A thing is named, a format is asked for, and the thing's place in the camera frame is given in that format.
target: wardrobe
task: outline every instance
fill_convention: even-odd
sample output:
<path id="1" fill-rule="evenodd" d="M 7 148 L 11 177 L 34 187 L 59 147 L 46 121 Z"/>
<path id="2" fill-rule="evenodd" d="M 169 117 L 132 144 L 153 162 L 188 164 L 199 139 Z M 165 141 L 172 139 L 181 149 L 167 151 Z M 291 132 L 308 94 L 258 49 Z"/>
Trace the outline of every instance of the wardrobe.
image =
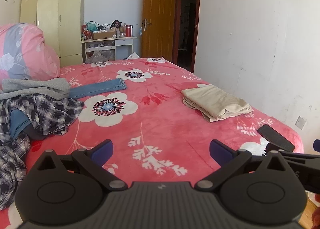
<path id="1" fill-rule="evenodd" d="M 21 23 L 36 24 L 61 67 L 83 63 L 81 26 L 84 0 L 21 0 Z"/>

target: folded beige cloth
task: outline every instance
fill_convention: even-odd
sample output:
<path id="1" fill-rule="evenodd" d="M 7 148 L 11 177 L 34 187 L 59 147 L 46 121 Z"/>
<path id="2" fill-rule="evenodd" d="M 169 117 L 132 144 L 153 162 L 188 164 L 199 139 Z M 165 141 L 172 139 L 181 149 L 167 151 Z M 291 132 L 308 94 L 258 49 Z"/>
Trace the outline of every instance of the folded beige cloth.
<path id="1" fill-rule="evenodd" d="M 190 108 L 201 111 L 208 122 L 253 111 L 252 107 L 243 99 L 230 95 L 213 85 L 185 89 L 181 92 L 184 95 L 183 103 Z"/>

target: pink bedspread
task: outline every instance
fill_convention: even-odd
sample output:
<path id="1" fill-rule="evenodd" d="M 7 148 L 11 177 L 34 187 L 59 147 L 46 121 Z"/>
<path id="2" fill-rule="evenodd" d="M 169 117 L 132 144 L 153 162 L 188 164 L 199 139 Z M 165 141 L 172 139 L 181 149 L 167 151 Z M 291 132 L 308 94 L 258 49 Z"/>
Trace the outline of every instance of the pink bedspread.
<path id="1" fill-rule="evenodd" d="M 167 61 L 117 60 L 101 66 L 64 67 L 60 73 L 72 87 L 123 78 L 128 89 L 82 98 L 84 109 L 65 135 L 33 143 L 27 155 L 28 168 L 46 149 L 70 154 L 110 139 L 114 153 L 104 168 L 128 185 L 132 181 L 194 184 L 219 168 L 209 155 L 212 139 L 235 150 L 242 146 L 263 154 L 268 142 L 256 130 L 265 123 L 291 141 L 295 152 L 303 152 L 296 132 L 256 109 L 250 114 L 208 123 L 198 110 L 182 103 L 180 92 L 208 83 Z M 12 209 L 9 222 L 8 211 L 0 212 L 0 229 L 10 223 L 13 226 L 15 215 Z"/>

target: light switch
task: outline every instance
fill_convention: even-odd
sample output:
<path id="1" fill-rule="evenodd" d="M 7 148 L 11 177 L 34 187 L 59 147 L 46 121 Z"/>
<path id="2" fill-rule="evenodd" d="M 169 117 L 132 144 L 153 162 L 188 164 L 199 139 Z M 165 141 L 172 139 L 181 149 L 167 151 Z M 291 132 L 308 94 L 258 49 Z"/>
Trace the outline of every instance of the light switch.
<path id="1" fill-rule="evenodd" d="M 301 116 L 299 116 L 296 121 L 296 126 L 302 130 L 306 122 L 307 122 L 306 120 L 304 120 Z"/>

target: white desk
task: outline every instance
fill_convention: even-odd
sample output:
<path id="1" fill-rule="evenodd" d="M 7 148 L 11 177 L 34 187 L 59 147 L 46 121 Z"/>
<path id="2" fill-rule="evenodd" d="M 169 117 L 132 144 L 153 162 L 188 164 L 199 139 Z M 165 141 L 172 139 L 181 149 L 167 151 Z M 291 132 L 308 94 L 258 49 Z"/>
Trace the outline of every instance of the white desk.
<path id="1" fill-rule="evenodd" d="M 84 60 L 87 59 L 87 53 L 93 52 L 96 50 L 101 50 L 101 51 L 108 51 L 108 50 L 114 50 L 115 51 L 115 59 L 116 57 L 116 52 L 117 52 L 117 47 L 119 46 L 131 46 L 131 53 L 134 53 L 133 50 L 133 40 L 137 39 L 137 37 L 124 37 L 124 38 L 110 38 L 110 39 L 100 39 L 100 40 L 87 40 L 87 41 L 82 41 L 82 54 Z M 103 47 L 90 47 L 90 44 L 92 43 L 99 43 L 99 42 L 105 42 L 105 41 L 111 41 L 110 46 L 103 46 Z"/>

